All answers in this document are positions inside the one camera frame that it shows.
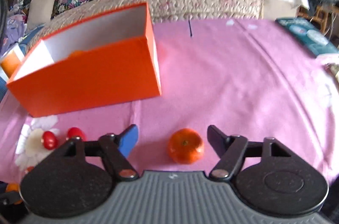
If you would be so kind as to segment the textured orange mandarin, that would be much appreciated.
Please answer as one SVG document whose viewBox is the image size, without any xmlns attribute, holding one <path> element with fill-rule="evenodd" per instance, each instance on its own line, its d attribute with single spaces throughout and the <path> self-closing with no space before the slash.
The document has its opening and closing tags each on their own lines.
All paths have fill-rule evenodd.
<svg viewBox="0 0 339 224">
<path fill-rule="evenodd" d="M 167 144 L 169 157 L 178 164 L 193 164 L 204 156 L 204 142 L 199 133 L 184 128 L 171 135 Z"/>
</svg>

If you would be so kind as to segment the teal paperback book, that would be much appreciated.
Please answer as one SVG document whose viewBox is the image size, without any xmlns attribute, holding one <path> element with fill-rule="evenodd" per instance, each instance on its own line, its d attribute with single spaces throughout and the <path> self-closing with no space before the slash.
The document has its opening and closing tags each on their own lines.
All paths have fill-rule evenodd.
<svg viewBox="0 0 339 224">
<path fill-rule="evenodd" d="M 302 17 L 277 18 L 275 22 L 289 32 L 316 58 L 320 56 L 338 56 L 338 48 L 308 20 Z"/>
</svg>

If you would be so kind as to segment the lilac floral fabric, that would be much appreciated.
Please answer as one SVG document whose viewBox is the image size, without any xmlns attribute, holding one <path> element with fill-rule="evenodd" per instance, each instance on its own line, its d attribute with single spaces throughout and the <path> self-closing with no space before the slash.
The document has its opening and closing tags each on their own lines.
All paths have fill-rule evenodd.
<svg viewBox="0 0 339 224">
<path fill-rule="evenodd" d="M 10 9 L 9 0 L 1 0 L 1 56 L 25 34 L 27 16 L 20 2 L 14 0 Z"/>
</svg>

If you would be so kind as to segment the blue white striped blanket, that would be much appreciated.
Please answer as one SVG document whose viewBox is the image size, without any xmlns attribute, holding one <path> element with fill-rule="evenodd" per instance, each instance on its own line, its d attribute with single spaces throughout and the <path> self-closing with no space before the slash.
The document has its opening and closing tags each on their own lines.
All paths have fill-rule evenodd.
<svg viewBox="0 0 339 224">
<path fill-rule="evenodd" d="M 29 42 L 33 39 L 33 37 L 43 28 L 43 25 L 38 26 L 35 28 L 32 32 L 28 33 L 22 41 L 19 42 L 18 46 L 23 53 L 23 55 L 26 55 L 26 48 L 29 44 Z M 6 82 L 7 82 L 7 77 L 5 73 L 1 70 L 1 100 L 5 96 L 7 92 L 7 87 L 6 87 Z"/>
</svg>

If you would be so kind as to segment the small orange fruit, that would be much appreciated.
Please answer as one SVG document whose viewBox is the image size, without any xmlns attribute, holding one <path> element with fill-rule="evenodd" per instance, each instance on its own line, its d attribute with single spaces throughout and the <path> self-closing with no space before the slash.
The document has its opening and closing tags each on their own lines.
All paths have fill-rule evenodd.
<svg viewBox="0 0 339 224">
<path fill-rule="evenodd" d="M 22 203 L 22 198 L 19 193 L 19 184 L 9 183 L 5 189 L 6 199 L 10 205 L 18 205 Z"/>
</svg>

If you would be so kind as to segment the orange cylindrical cup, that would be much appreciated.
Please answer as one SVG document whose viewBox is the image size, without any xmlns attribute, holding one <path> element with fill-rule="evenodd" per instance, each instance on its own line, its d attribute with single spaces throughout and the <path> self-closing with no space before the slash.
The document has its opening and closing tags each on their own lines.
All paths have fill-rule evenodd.
<svg viewBox="0 0 339 224">
<path fill-rule="evenodd" d="M 10 78 L 25 58 L 19 44 L 16 43 L 1 56 L 1 69 Z"/>
</svg>

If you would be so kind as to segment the round red cherry tomato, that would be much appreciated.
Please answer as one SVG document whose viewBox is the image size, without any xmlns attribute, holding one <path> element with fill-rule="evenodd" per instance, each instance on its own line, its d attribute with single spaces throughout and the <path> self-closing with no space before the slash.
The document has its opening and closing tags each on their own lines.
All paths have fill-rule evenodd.
<svg viewBox="0 0 339 224">
<path fill-rule="evenodd" d="M 69 140 L 71 138 L 75 138 L 75 137 L 79 137 L 81 138 L 83 141 L 87 140 L 87 137 L 84 133 L 83 130 L 81 130 L 80 128 L 77 127 L 71 127 L 69 128 L 69 130 L 67 131 L 67 137 L 66 140 Z"/>
</svg>

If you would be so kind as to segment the orange cardboard box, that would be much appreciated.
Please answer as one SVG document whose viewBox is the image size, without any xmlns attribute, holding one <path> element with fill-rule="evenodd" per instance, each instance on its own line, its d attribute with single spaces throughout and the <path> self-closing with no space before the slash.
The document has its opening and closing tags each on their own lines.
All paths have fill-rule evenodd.
<svg viewBox="0 0 339 224">
<path fill-rule="evenodd" d="M 44 36 L 7 88 L 33 117 L 161 95 L 148 4 L 108 10 Z"/>
</svg>

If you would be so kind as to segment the beige cushion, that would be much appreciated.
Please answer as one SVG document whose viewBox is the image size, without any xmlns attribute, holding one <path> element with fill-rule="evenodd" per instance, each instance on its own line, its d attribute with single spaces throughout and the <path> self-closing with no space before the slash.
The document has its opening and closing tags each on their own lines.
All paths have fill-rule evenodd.
<svg viewBox="0 0 339 224">
<path fill-rule="evenodd" d="M 55 0 L 31 0 L 27 19 L 27 30 L 50 22 Z"/>
</svg>

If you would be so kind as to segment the quilted beige bedspread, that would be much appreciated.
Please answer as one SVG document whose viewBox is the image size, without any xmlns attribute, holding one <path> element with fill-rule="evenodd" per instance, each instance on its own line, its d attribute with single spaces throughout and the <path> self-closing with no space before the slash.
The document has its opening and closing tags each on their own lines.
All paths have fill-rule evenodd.
<svg viewBox="0 0 339 224">
<path fill-rule="evenodd" d="M 34 35 L 29 35 L 29 52 L 44 36 L 84 18 L 123 6 L 148 3 L 154 23 L 207 18 L 264 17 L 264 0 L 93 0 L 55 16 Z"/>
</svg>

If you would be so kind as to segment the pink flower-print cloth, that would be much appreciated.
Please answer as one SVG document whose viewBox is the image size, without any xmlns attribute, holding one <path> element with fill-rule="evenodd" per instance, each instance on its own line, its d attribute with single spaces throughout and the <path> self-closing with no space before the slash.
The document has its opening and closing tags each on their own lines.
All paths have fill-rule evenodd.
<svg viewBox="0 0 339 224">
<path fill-rule="evenodd" d="M 167 153 L 182 128 L 206 137 L 215 125 L 251 141 L 277 138 L 328 180 L 338 176 L 338 91 L 325 65 L 269 20 L 193 20 L 156 24 L 162 95 L 33 119 L 11 93 L 1 102 L 1 181 L 17 183 L 48 151 L 44 131 L 60 141 L 69 128 L 88 140 L 131 124 L 139 141 L 129 161 L 144 170 L 205 170 L 218 160 L 210 146 L 191 165 Z"/>
</svg>

